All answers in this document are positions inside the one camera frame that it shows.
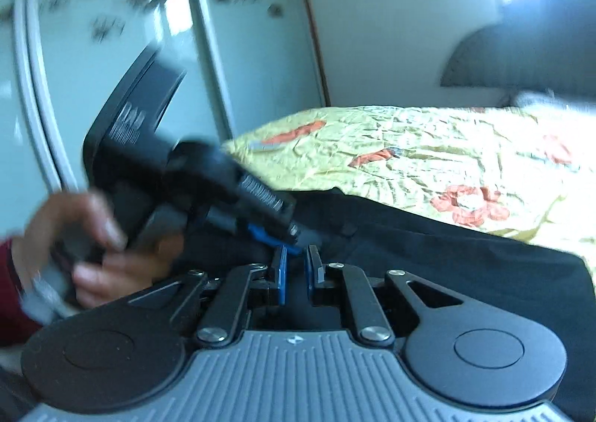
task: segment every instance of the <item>sliding door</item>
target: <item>sliding door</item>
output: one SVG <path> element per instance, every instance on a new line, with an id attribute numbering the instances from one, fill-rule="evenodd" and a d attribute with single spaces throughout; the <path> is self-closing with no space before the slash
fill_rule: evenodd
<path id="1" fill-rule="evenodd" d="M 26 75 L 24 4 L 0 0 L 0 237 L 21 230 L 48 191 L 60 187 Z"/>
<path id="2" fill-rule="evenodd" d="M 187 70 L 158 131 L 220 142 L 218 91 L 197 46 L 189 0 L 30 0 L 32 69 L 44 130 L 67 188 L 84 187 L 81 148 L 97 113 L 149 42 Z"/>
<path id="3" fill-rule="evenodd" d="M 202 9 L 235 133 L 321 107 L 303 0 L 202 0 Z"/>

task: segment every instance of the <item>gray ribbed base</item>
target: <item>gray ribbed base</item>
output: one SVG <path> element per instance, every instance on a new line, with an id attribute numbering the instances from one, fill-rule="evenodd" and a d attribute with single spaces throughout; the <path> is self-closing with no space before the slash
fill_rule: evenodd
<path id="1" fill-rule="evenodd" d="M 550 403 L 512 414 L 466 411 L 414 384 L 389 351 L 346 331 L 248 331 L 234 346 L 194 355 L 189 370 L 146 405 L 108 415 L 41 405 L 26 422 L 555 422 Z"/>

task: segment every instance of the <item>white wall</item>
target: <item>white wall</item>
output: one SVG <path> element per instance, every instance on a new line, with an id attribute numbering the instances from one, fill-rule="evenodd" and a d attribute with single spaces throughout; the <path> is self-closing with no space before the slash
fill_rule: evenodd
<path id="1" fill-rule="evenodd" d="M 470 32 L 499 20 L 500 0 L 311 0 L 332 104 L 469 106 L 502 92 L 441 88 Z"/>

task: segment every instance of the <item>logo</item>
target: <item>logo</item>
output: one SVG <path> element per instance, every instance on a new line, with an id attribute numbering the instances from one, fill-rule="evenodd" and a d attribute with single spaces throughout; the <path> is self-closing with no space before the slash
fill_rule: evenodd
<path id="1" fill-rule="evenodd" d="M 300 344 L 304 341 L 304 338 L 298 334 L 295 334 L 294 336 L 290 336 L 288 338 L 285 339 L 288 343 L 293 344 L 294 346 L 296 346 L 297 344 Z"/>
<path id="2" fill-rule="evenodd" d="M 139 129 L 147 114 L 138 107 L 132 107 L 130 102 L 124 104 L 118 118 L 112 126 L 109 137 L 122 144 L 136 143 L 139 138 Z"/>
<path id="3" fill-rule="evenodd" d="M 277 198 L 269 188 L 251 175 L 245 175 L 242 178 L 240 188 L 250 195 L 255 196 L 259 201 L 263 202 L 276 212 L 281 211 L 284 206 L 284 202 L 282 202 L 281 199 Z"/>

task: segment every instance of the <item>bed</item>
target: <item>bed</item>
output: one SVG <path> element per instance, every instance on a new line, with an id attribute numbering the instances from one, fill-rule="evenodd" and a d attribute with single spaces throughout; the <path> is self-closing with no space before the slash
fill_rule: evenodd
<path id="1" fill-rule="evenodd" d="M 596 276 L 596 119 L 537 108 L 321 108 L 227 150 L 280 190 L 339 188 L 572 252 Z"/>

